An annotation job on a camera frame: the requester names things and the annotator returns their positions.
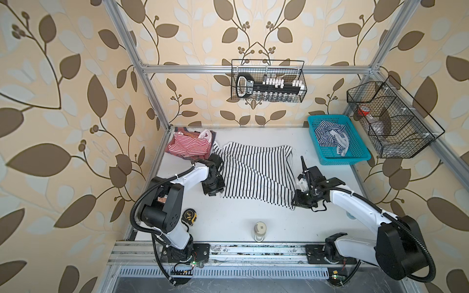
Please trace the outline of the black white striped tank top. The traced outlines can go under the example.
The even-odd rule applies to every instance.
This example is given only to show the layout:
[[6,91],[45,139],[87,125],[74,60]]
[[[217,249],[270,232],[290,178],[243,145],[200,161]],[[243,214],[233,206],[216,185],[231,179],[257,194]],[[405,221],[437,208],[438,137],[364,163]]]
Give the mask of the black white striped tank top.
[[212,151],[221,157],[221,175],[225,181],[223,198],[258,200],[294,209],[296,181],[291,166],[293,149],[243,145],[229,142],[214,144]]

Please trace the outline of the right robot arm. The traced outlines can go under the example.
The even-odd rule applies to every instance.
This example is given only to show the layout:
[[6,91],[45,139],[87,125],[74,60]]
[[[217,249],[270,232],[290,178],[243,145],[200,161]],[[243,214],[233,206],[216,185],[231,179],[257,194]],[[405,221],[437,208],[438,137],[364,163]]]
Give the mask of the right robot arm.
[[382,269],[390,278],[410,278],[430,283],[437,274],[436,264],[421,233],[419,224],[410,216],[398,216],[352,191],[338,178],[327,179],[317,167],[302,164],[298,176],[305,187],[296,190],[292,205],[320,212],[319,205],[331,203],[348,212],[373,234],[372,239],[355,238],[348,233],[335,233],[313,255],[330,264],[354,258]]

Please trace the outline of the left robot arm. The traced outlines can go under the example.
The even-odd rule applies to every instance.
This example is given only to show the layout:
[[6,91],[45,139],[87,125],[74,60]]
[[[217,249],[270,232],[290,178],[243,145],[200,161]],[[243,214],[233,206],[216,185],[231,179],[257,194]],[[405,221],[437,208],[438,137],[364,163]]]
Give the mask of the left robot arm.
[[191,161],[191,167],[170,178],[155,177],[150,187],[135,201],[129,216],[131,226],[161,240],[172,258],[185,261],[193,254],[193,238],[181,223],[186,190],[201,184],[203,193],[215,196],[224,191],[220,174],[224,162],[219,155]]

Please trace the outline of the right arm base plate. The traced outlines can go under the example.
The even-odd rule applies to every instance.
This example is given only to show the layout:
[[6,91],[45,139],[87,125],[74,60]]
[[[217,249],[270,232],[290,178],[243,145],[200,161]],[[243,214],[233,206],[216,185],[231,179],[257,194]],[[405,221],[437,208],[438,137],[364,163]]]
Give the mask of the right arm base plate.
[[338,257],[334,260],[329,260],[326,257],[326,253],[324,250],[324,244],[308,244],[305,245],[305,254],[307,257],[307,263],[311,265],[355,265],[357,264],[357,260],[355,258],[344,258]]

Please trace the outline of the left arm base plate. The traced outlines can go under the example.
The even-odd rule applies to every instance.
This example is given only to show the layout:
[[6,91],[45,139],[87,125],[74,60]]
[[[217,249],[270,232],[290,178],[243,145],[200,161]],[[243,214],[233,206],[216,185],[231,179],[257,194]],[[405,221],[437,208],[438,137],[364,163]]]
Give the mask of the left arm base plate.
[[169,263],[207,262],[210,257],[210,244],[194,244],[189,242],[182,250],[172,246],[164,247],[162,255],[167,258]]

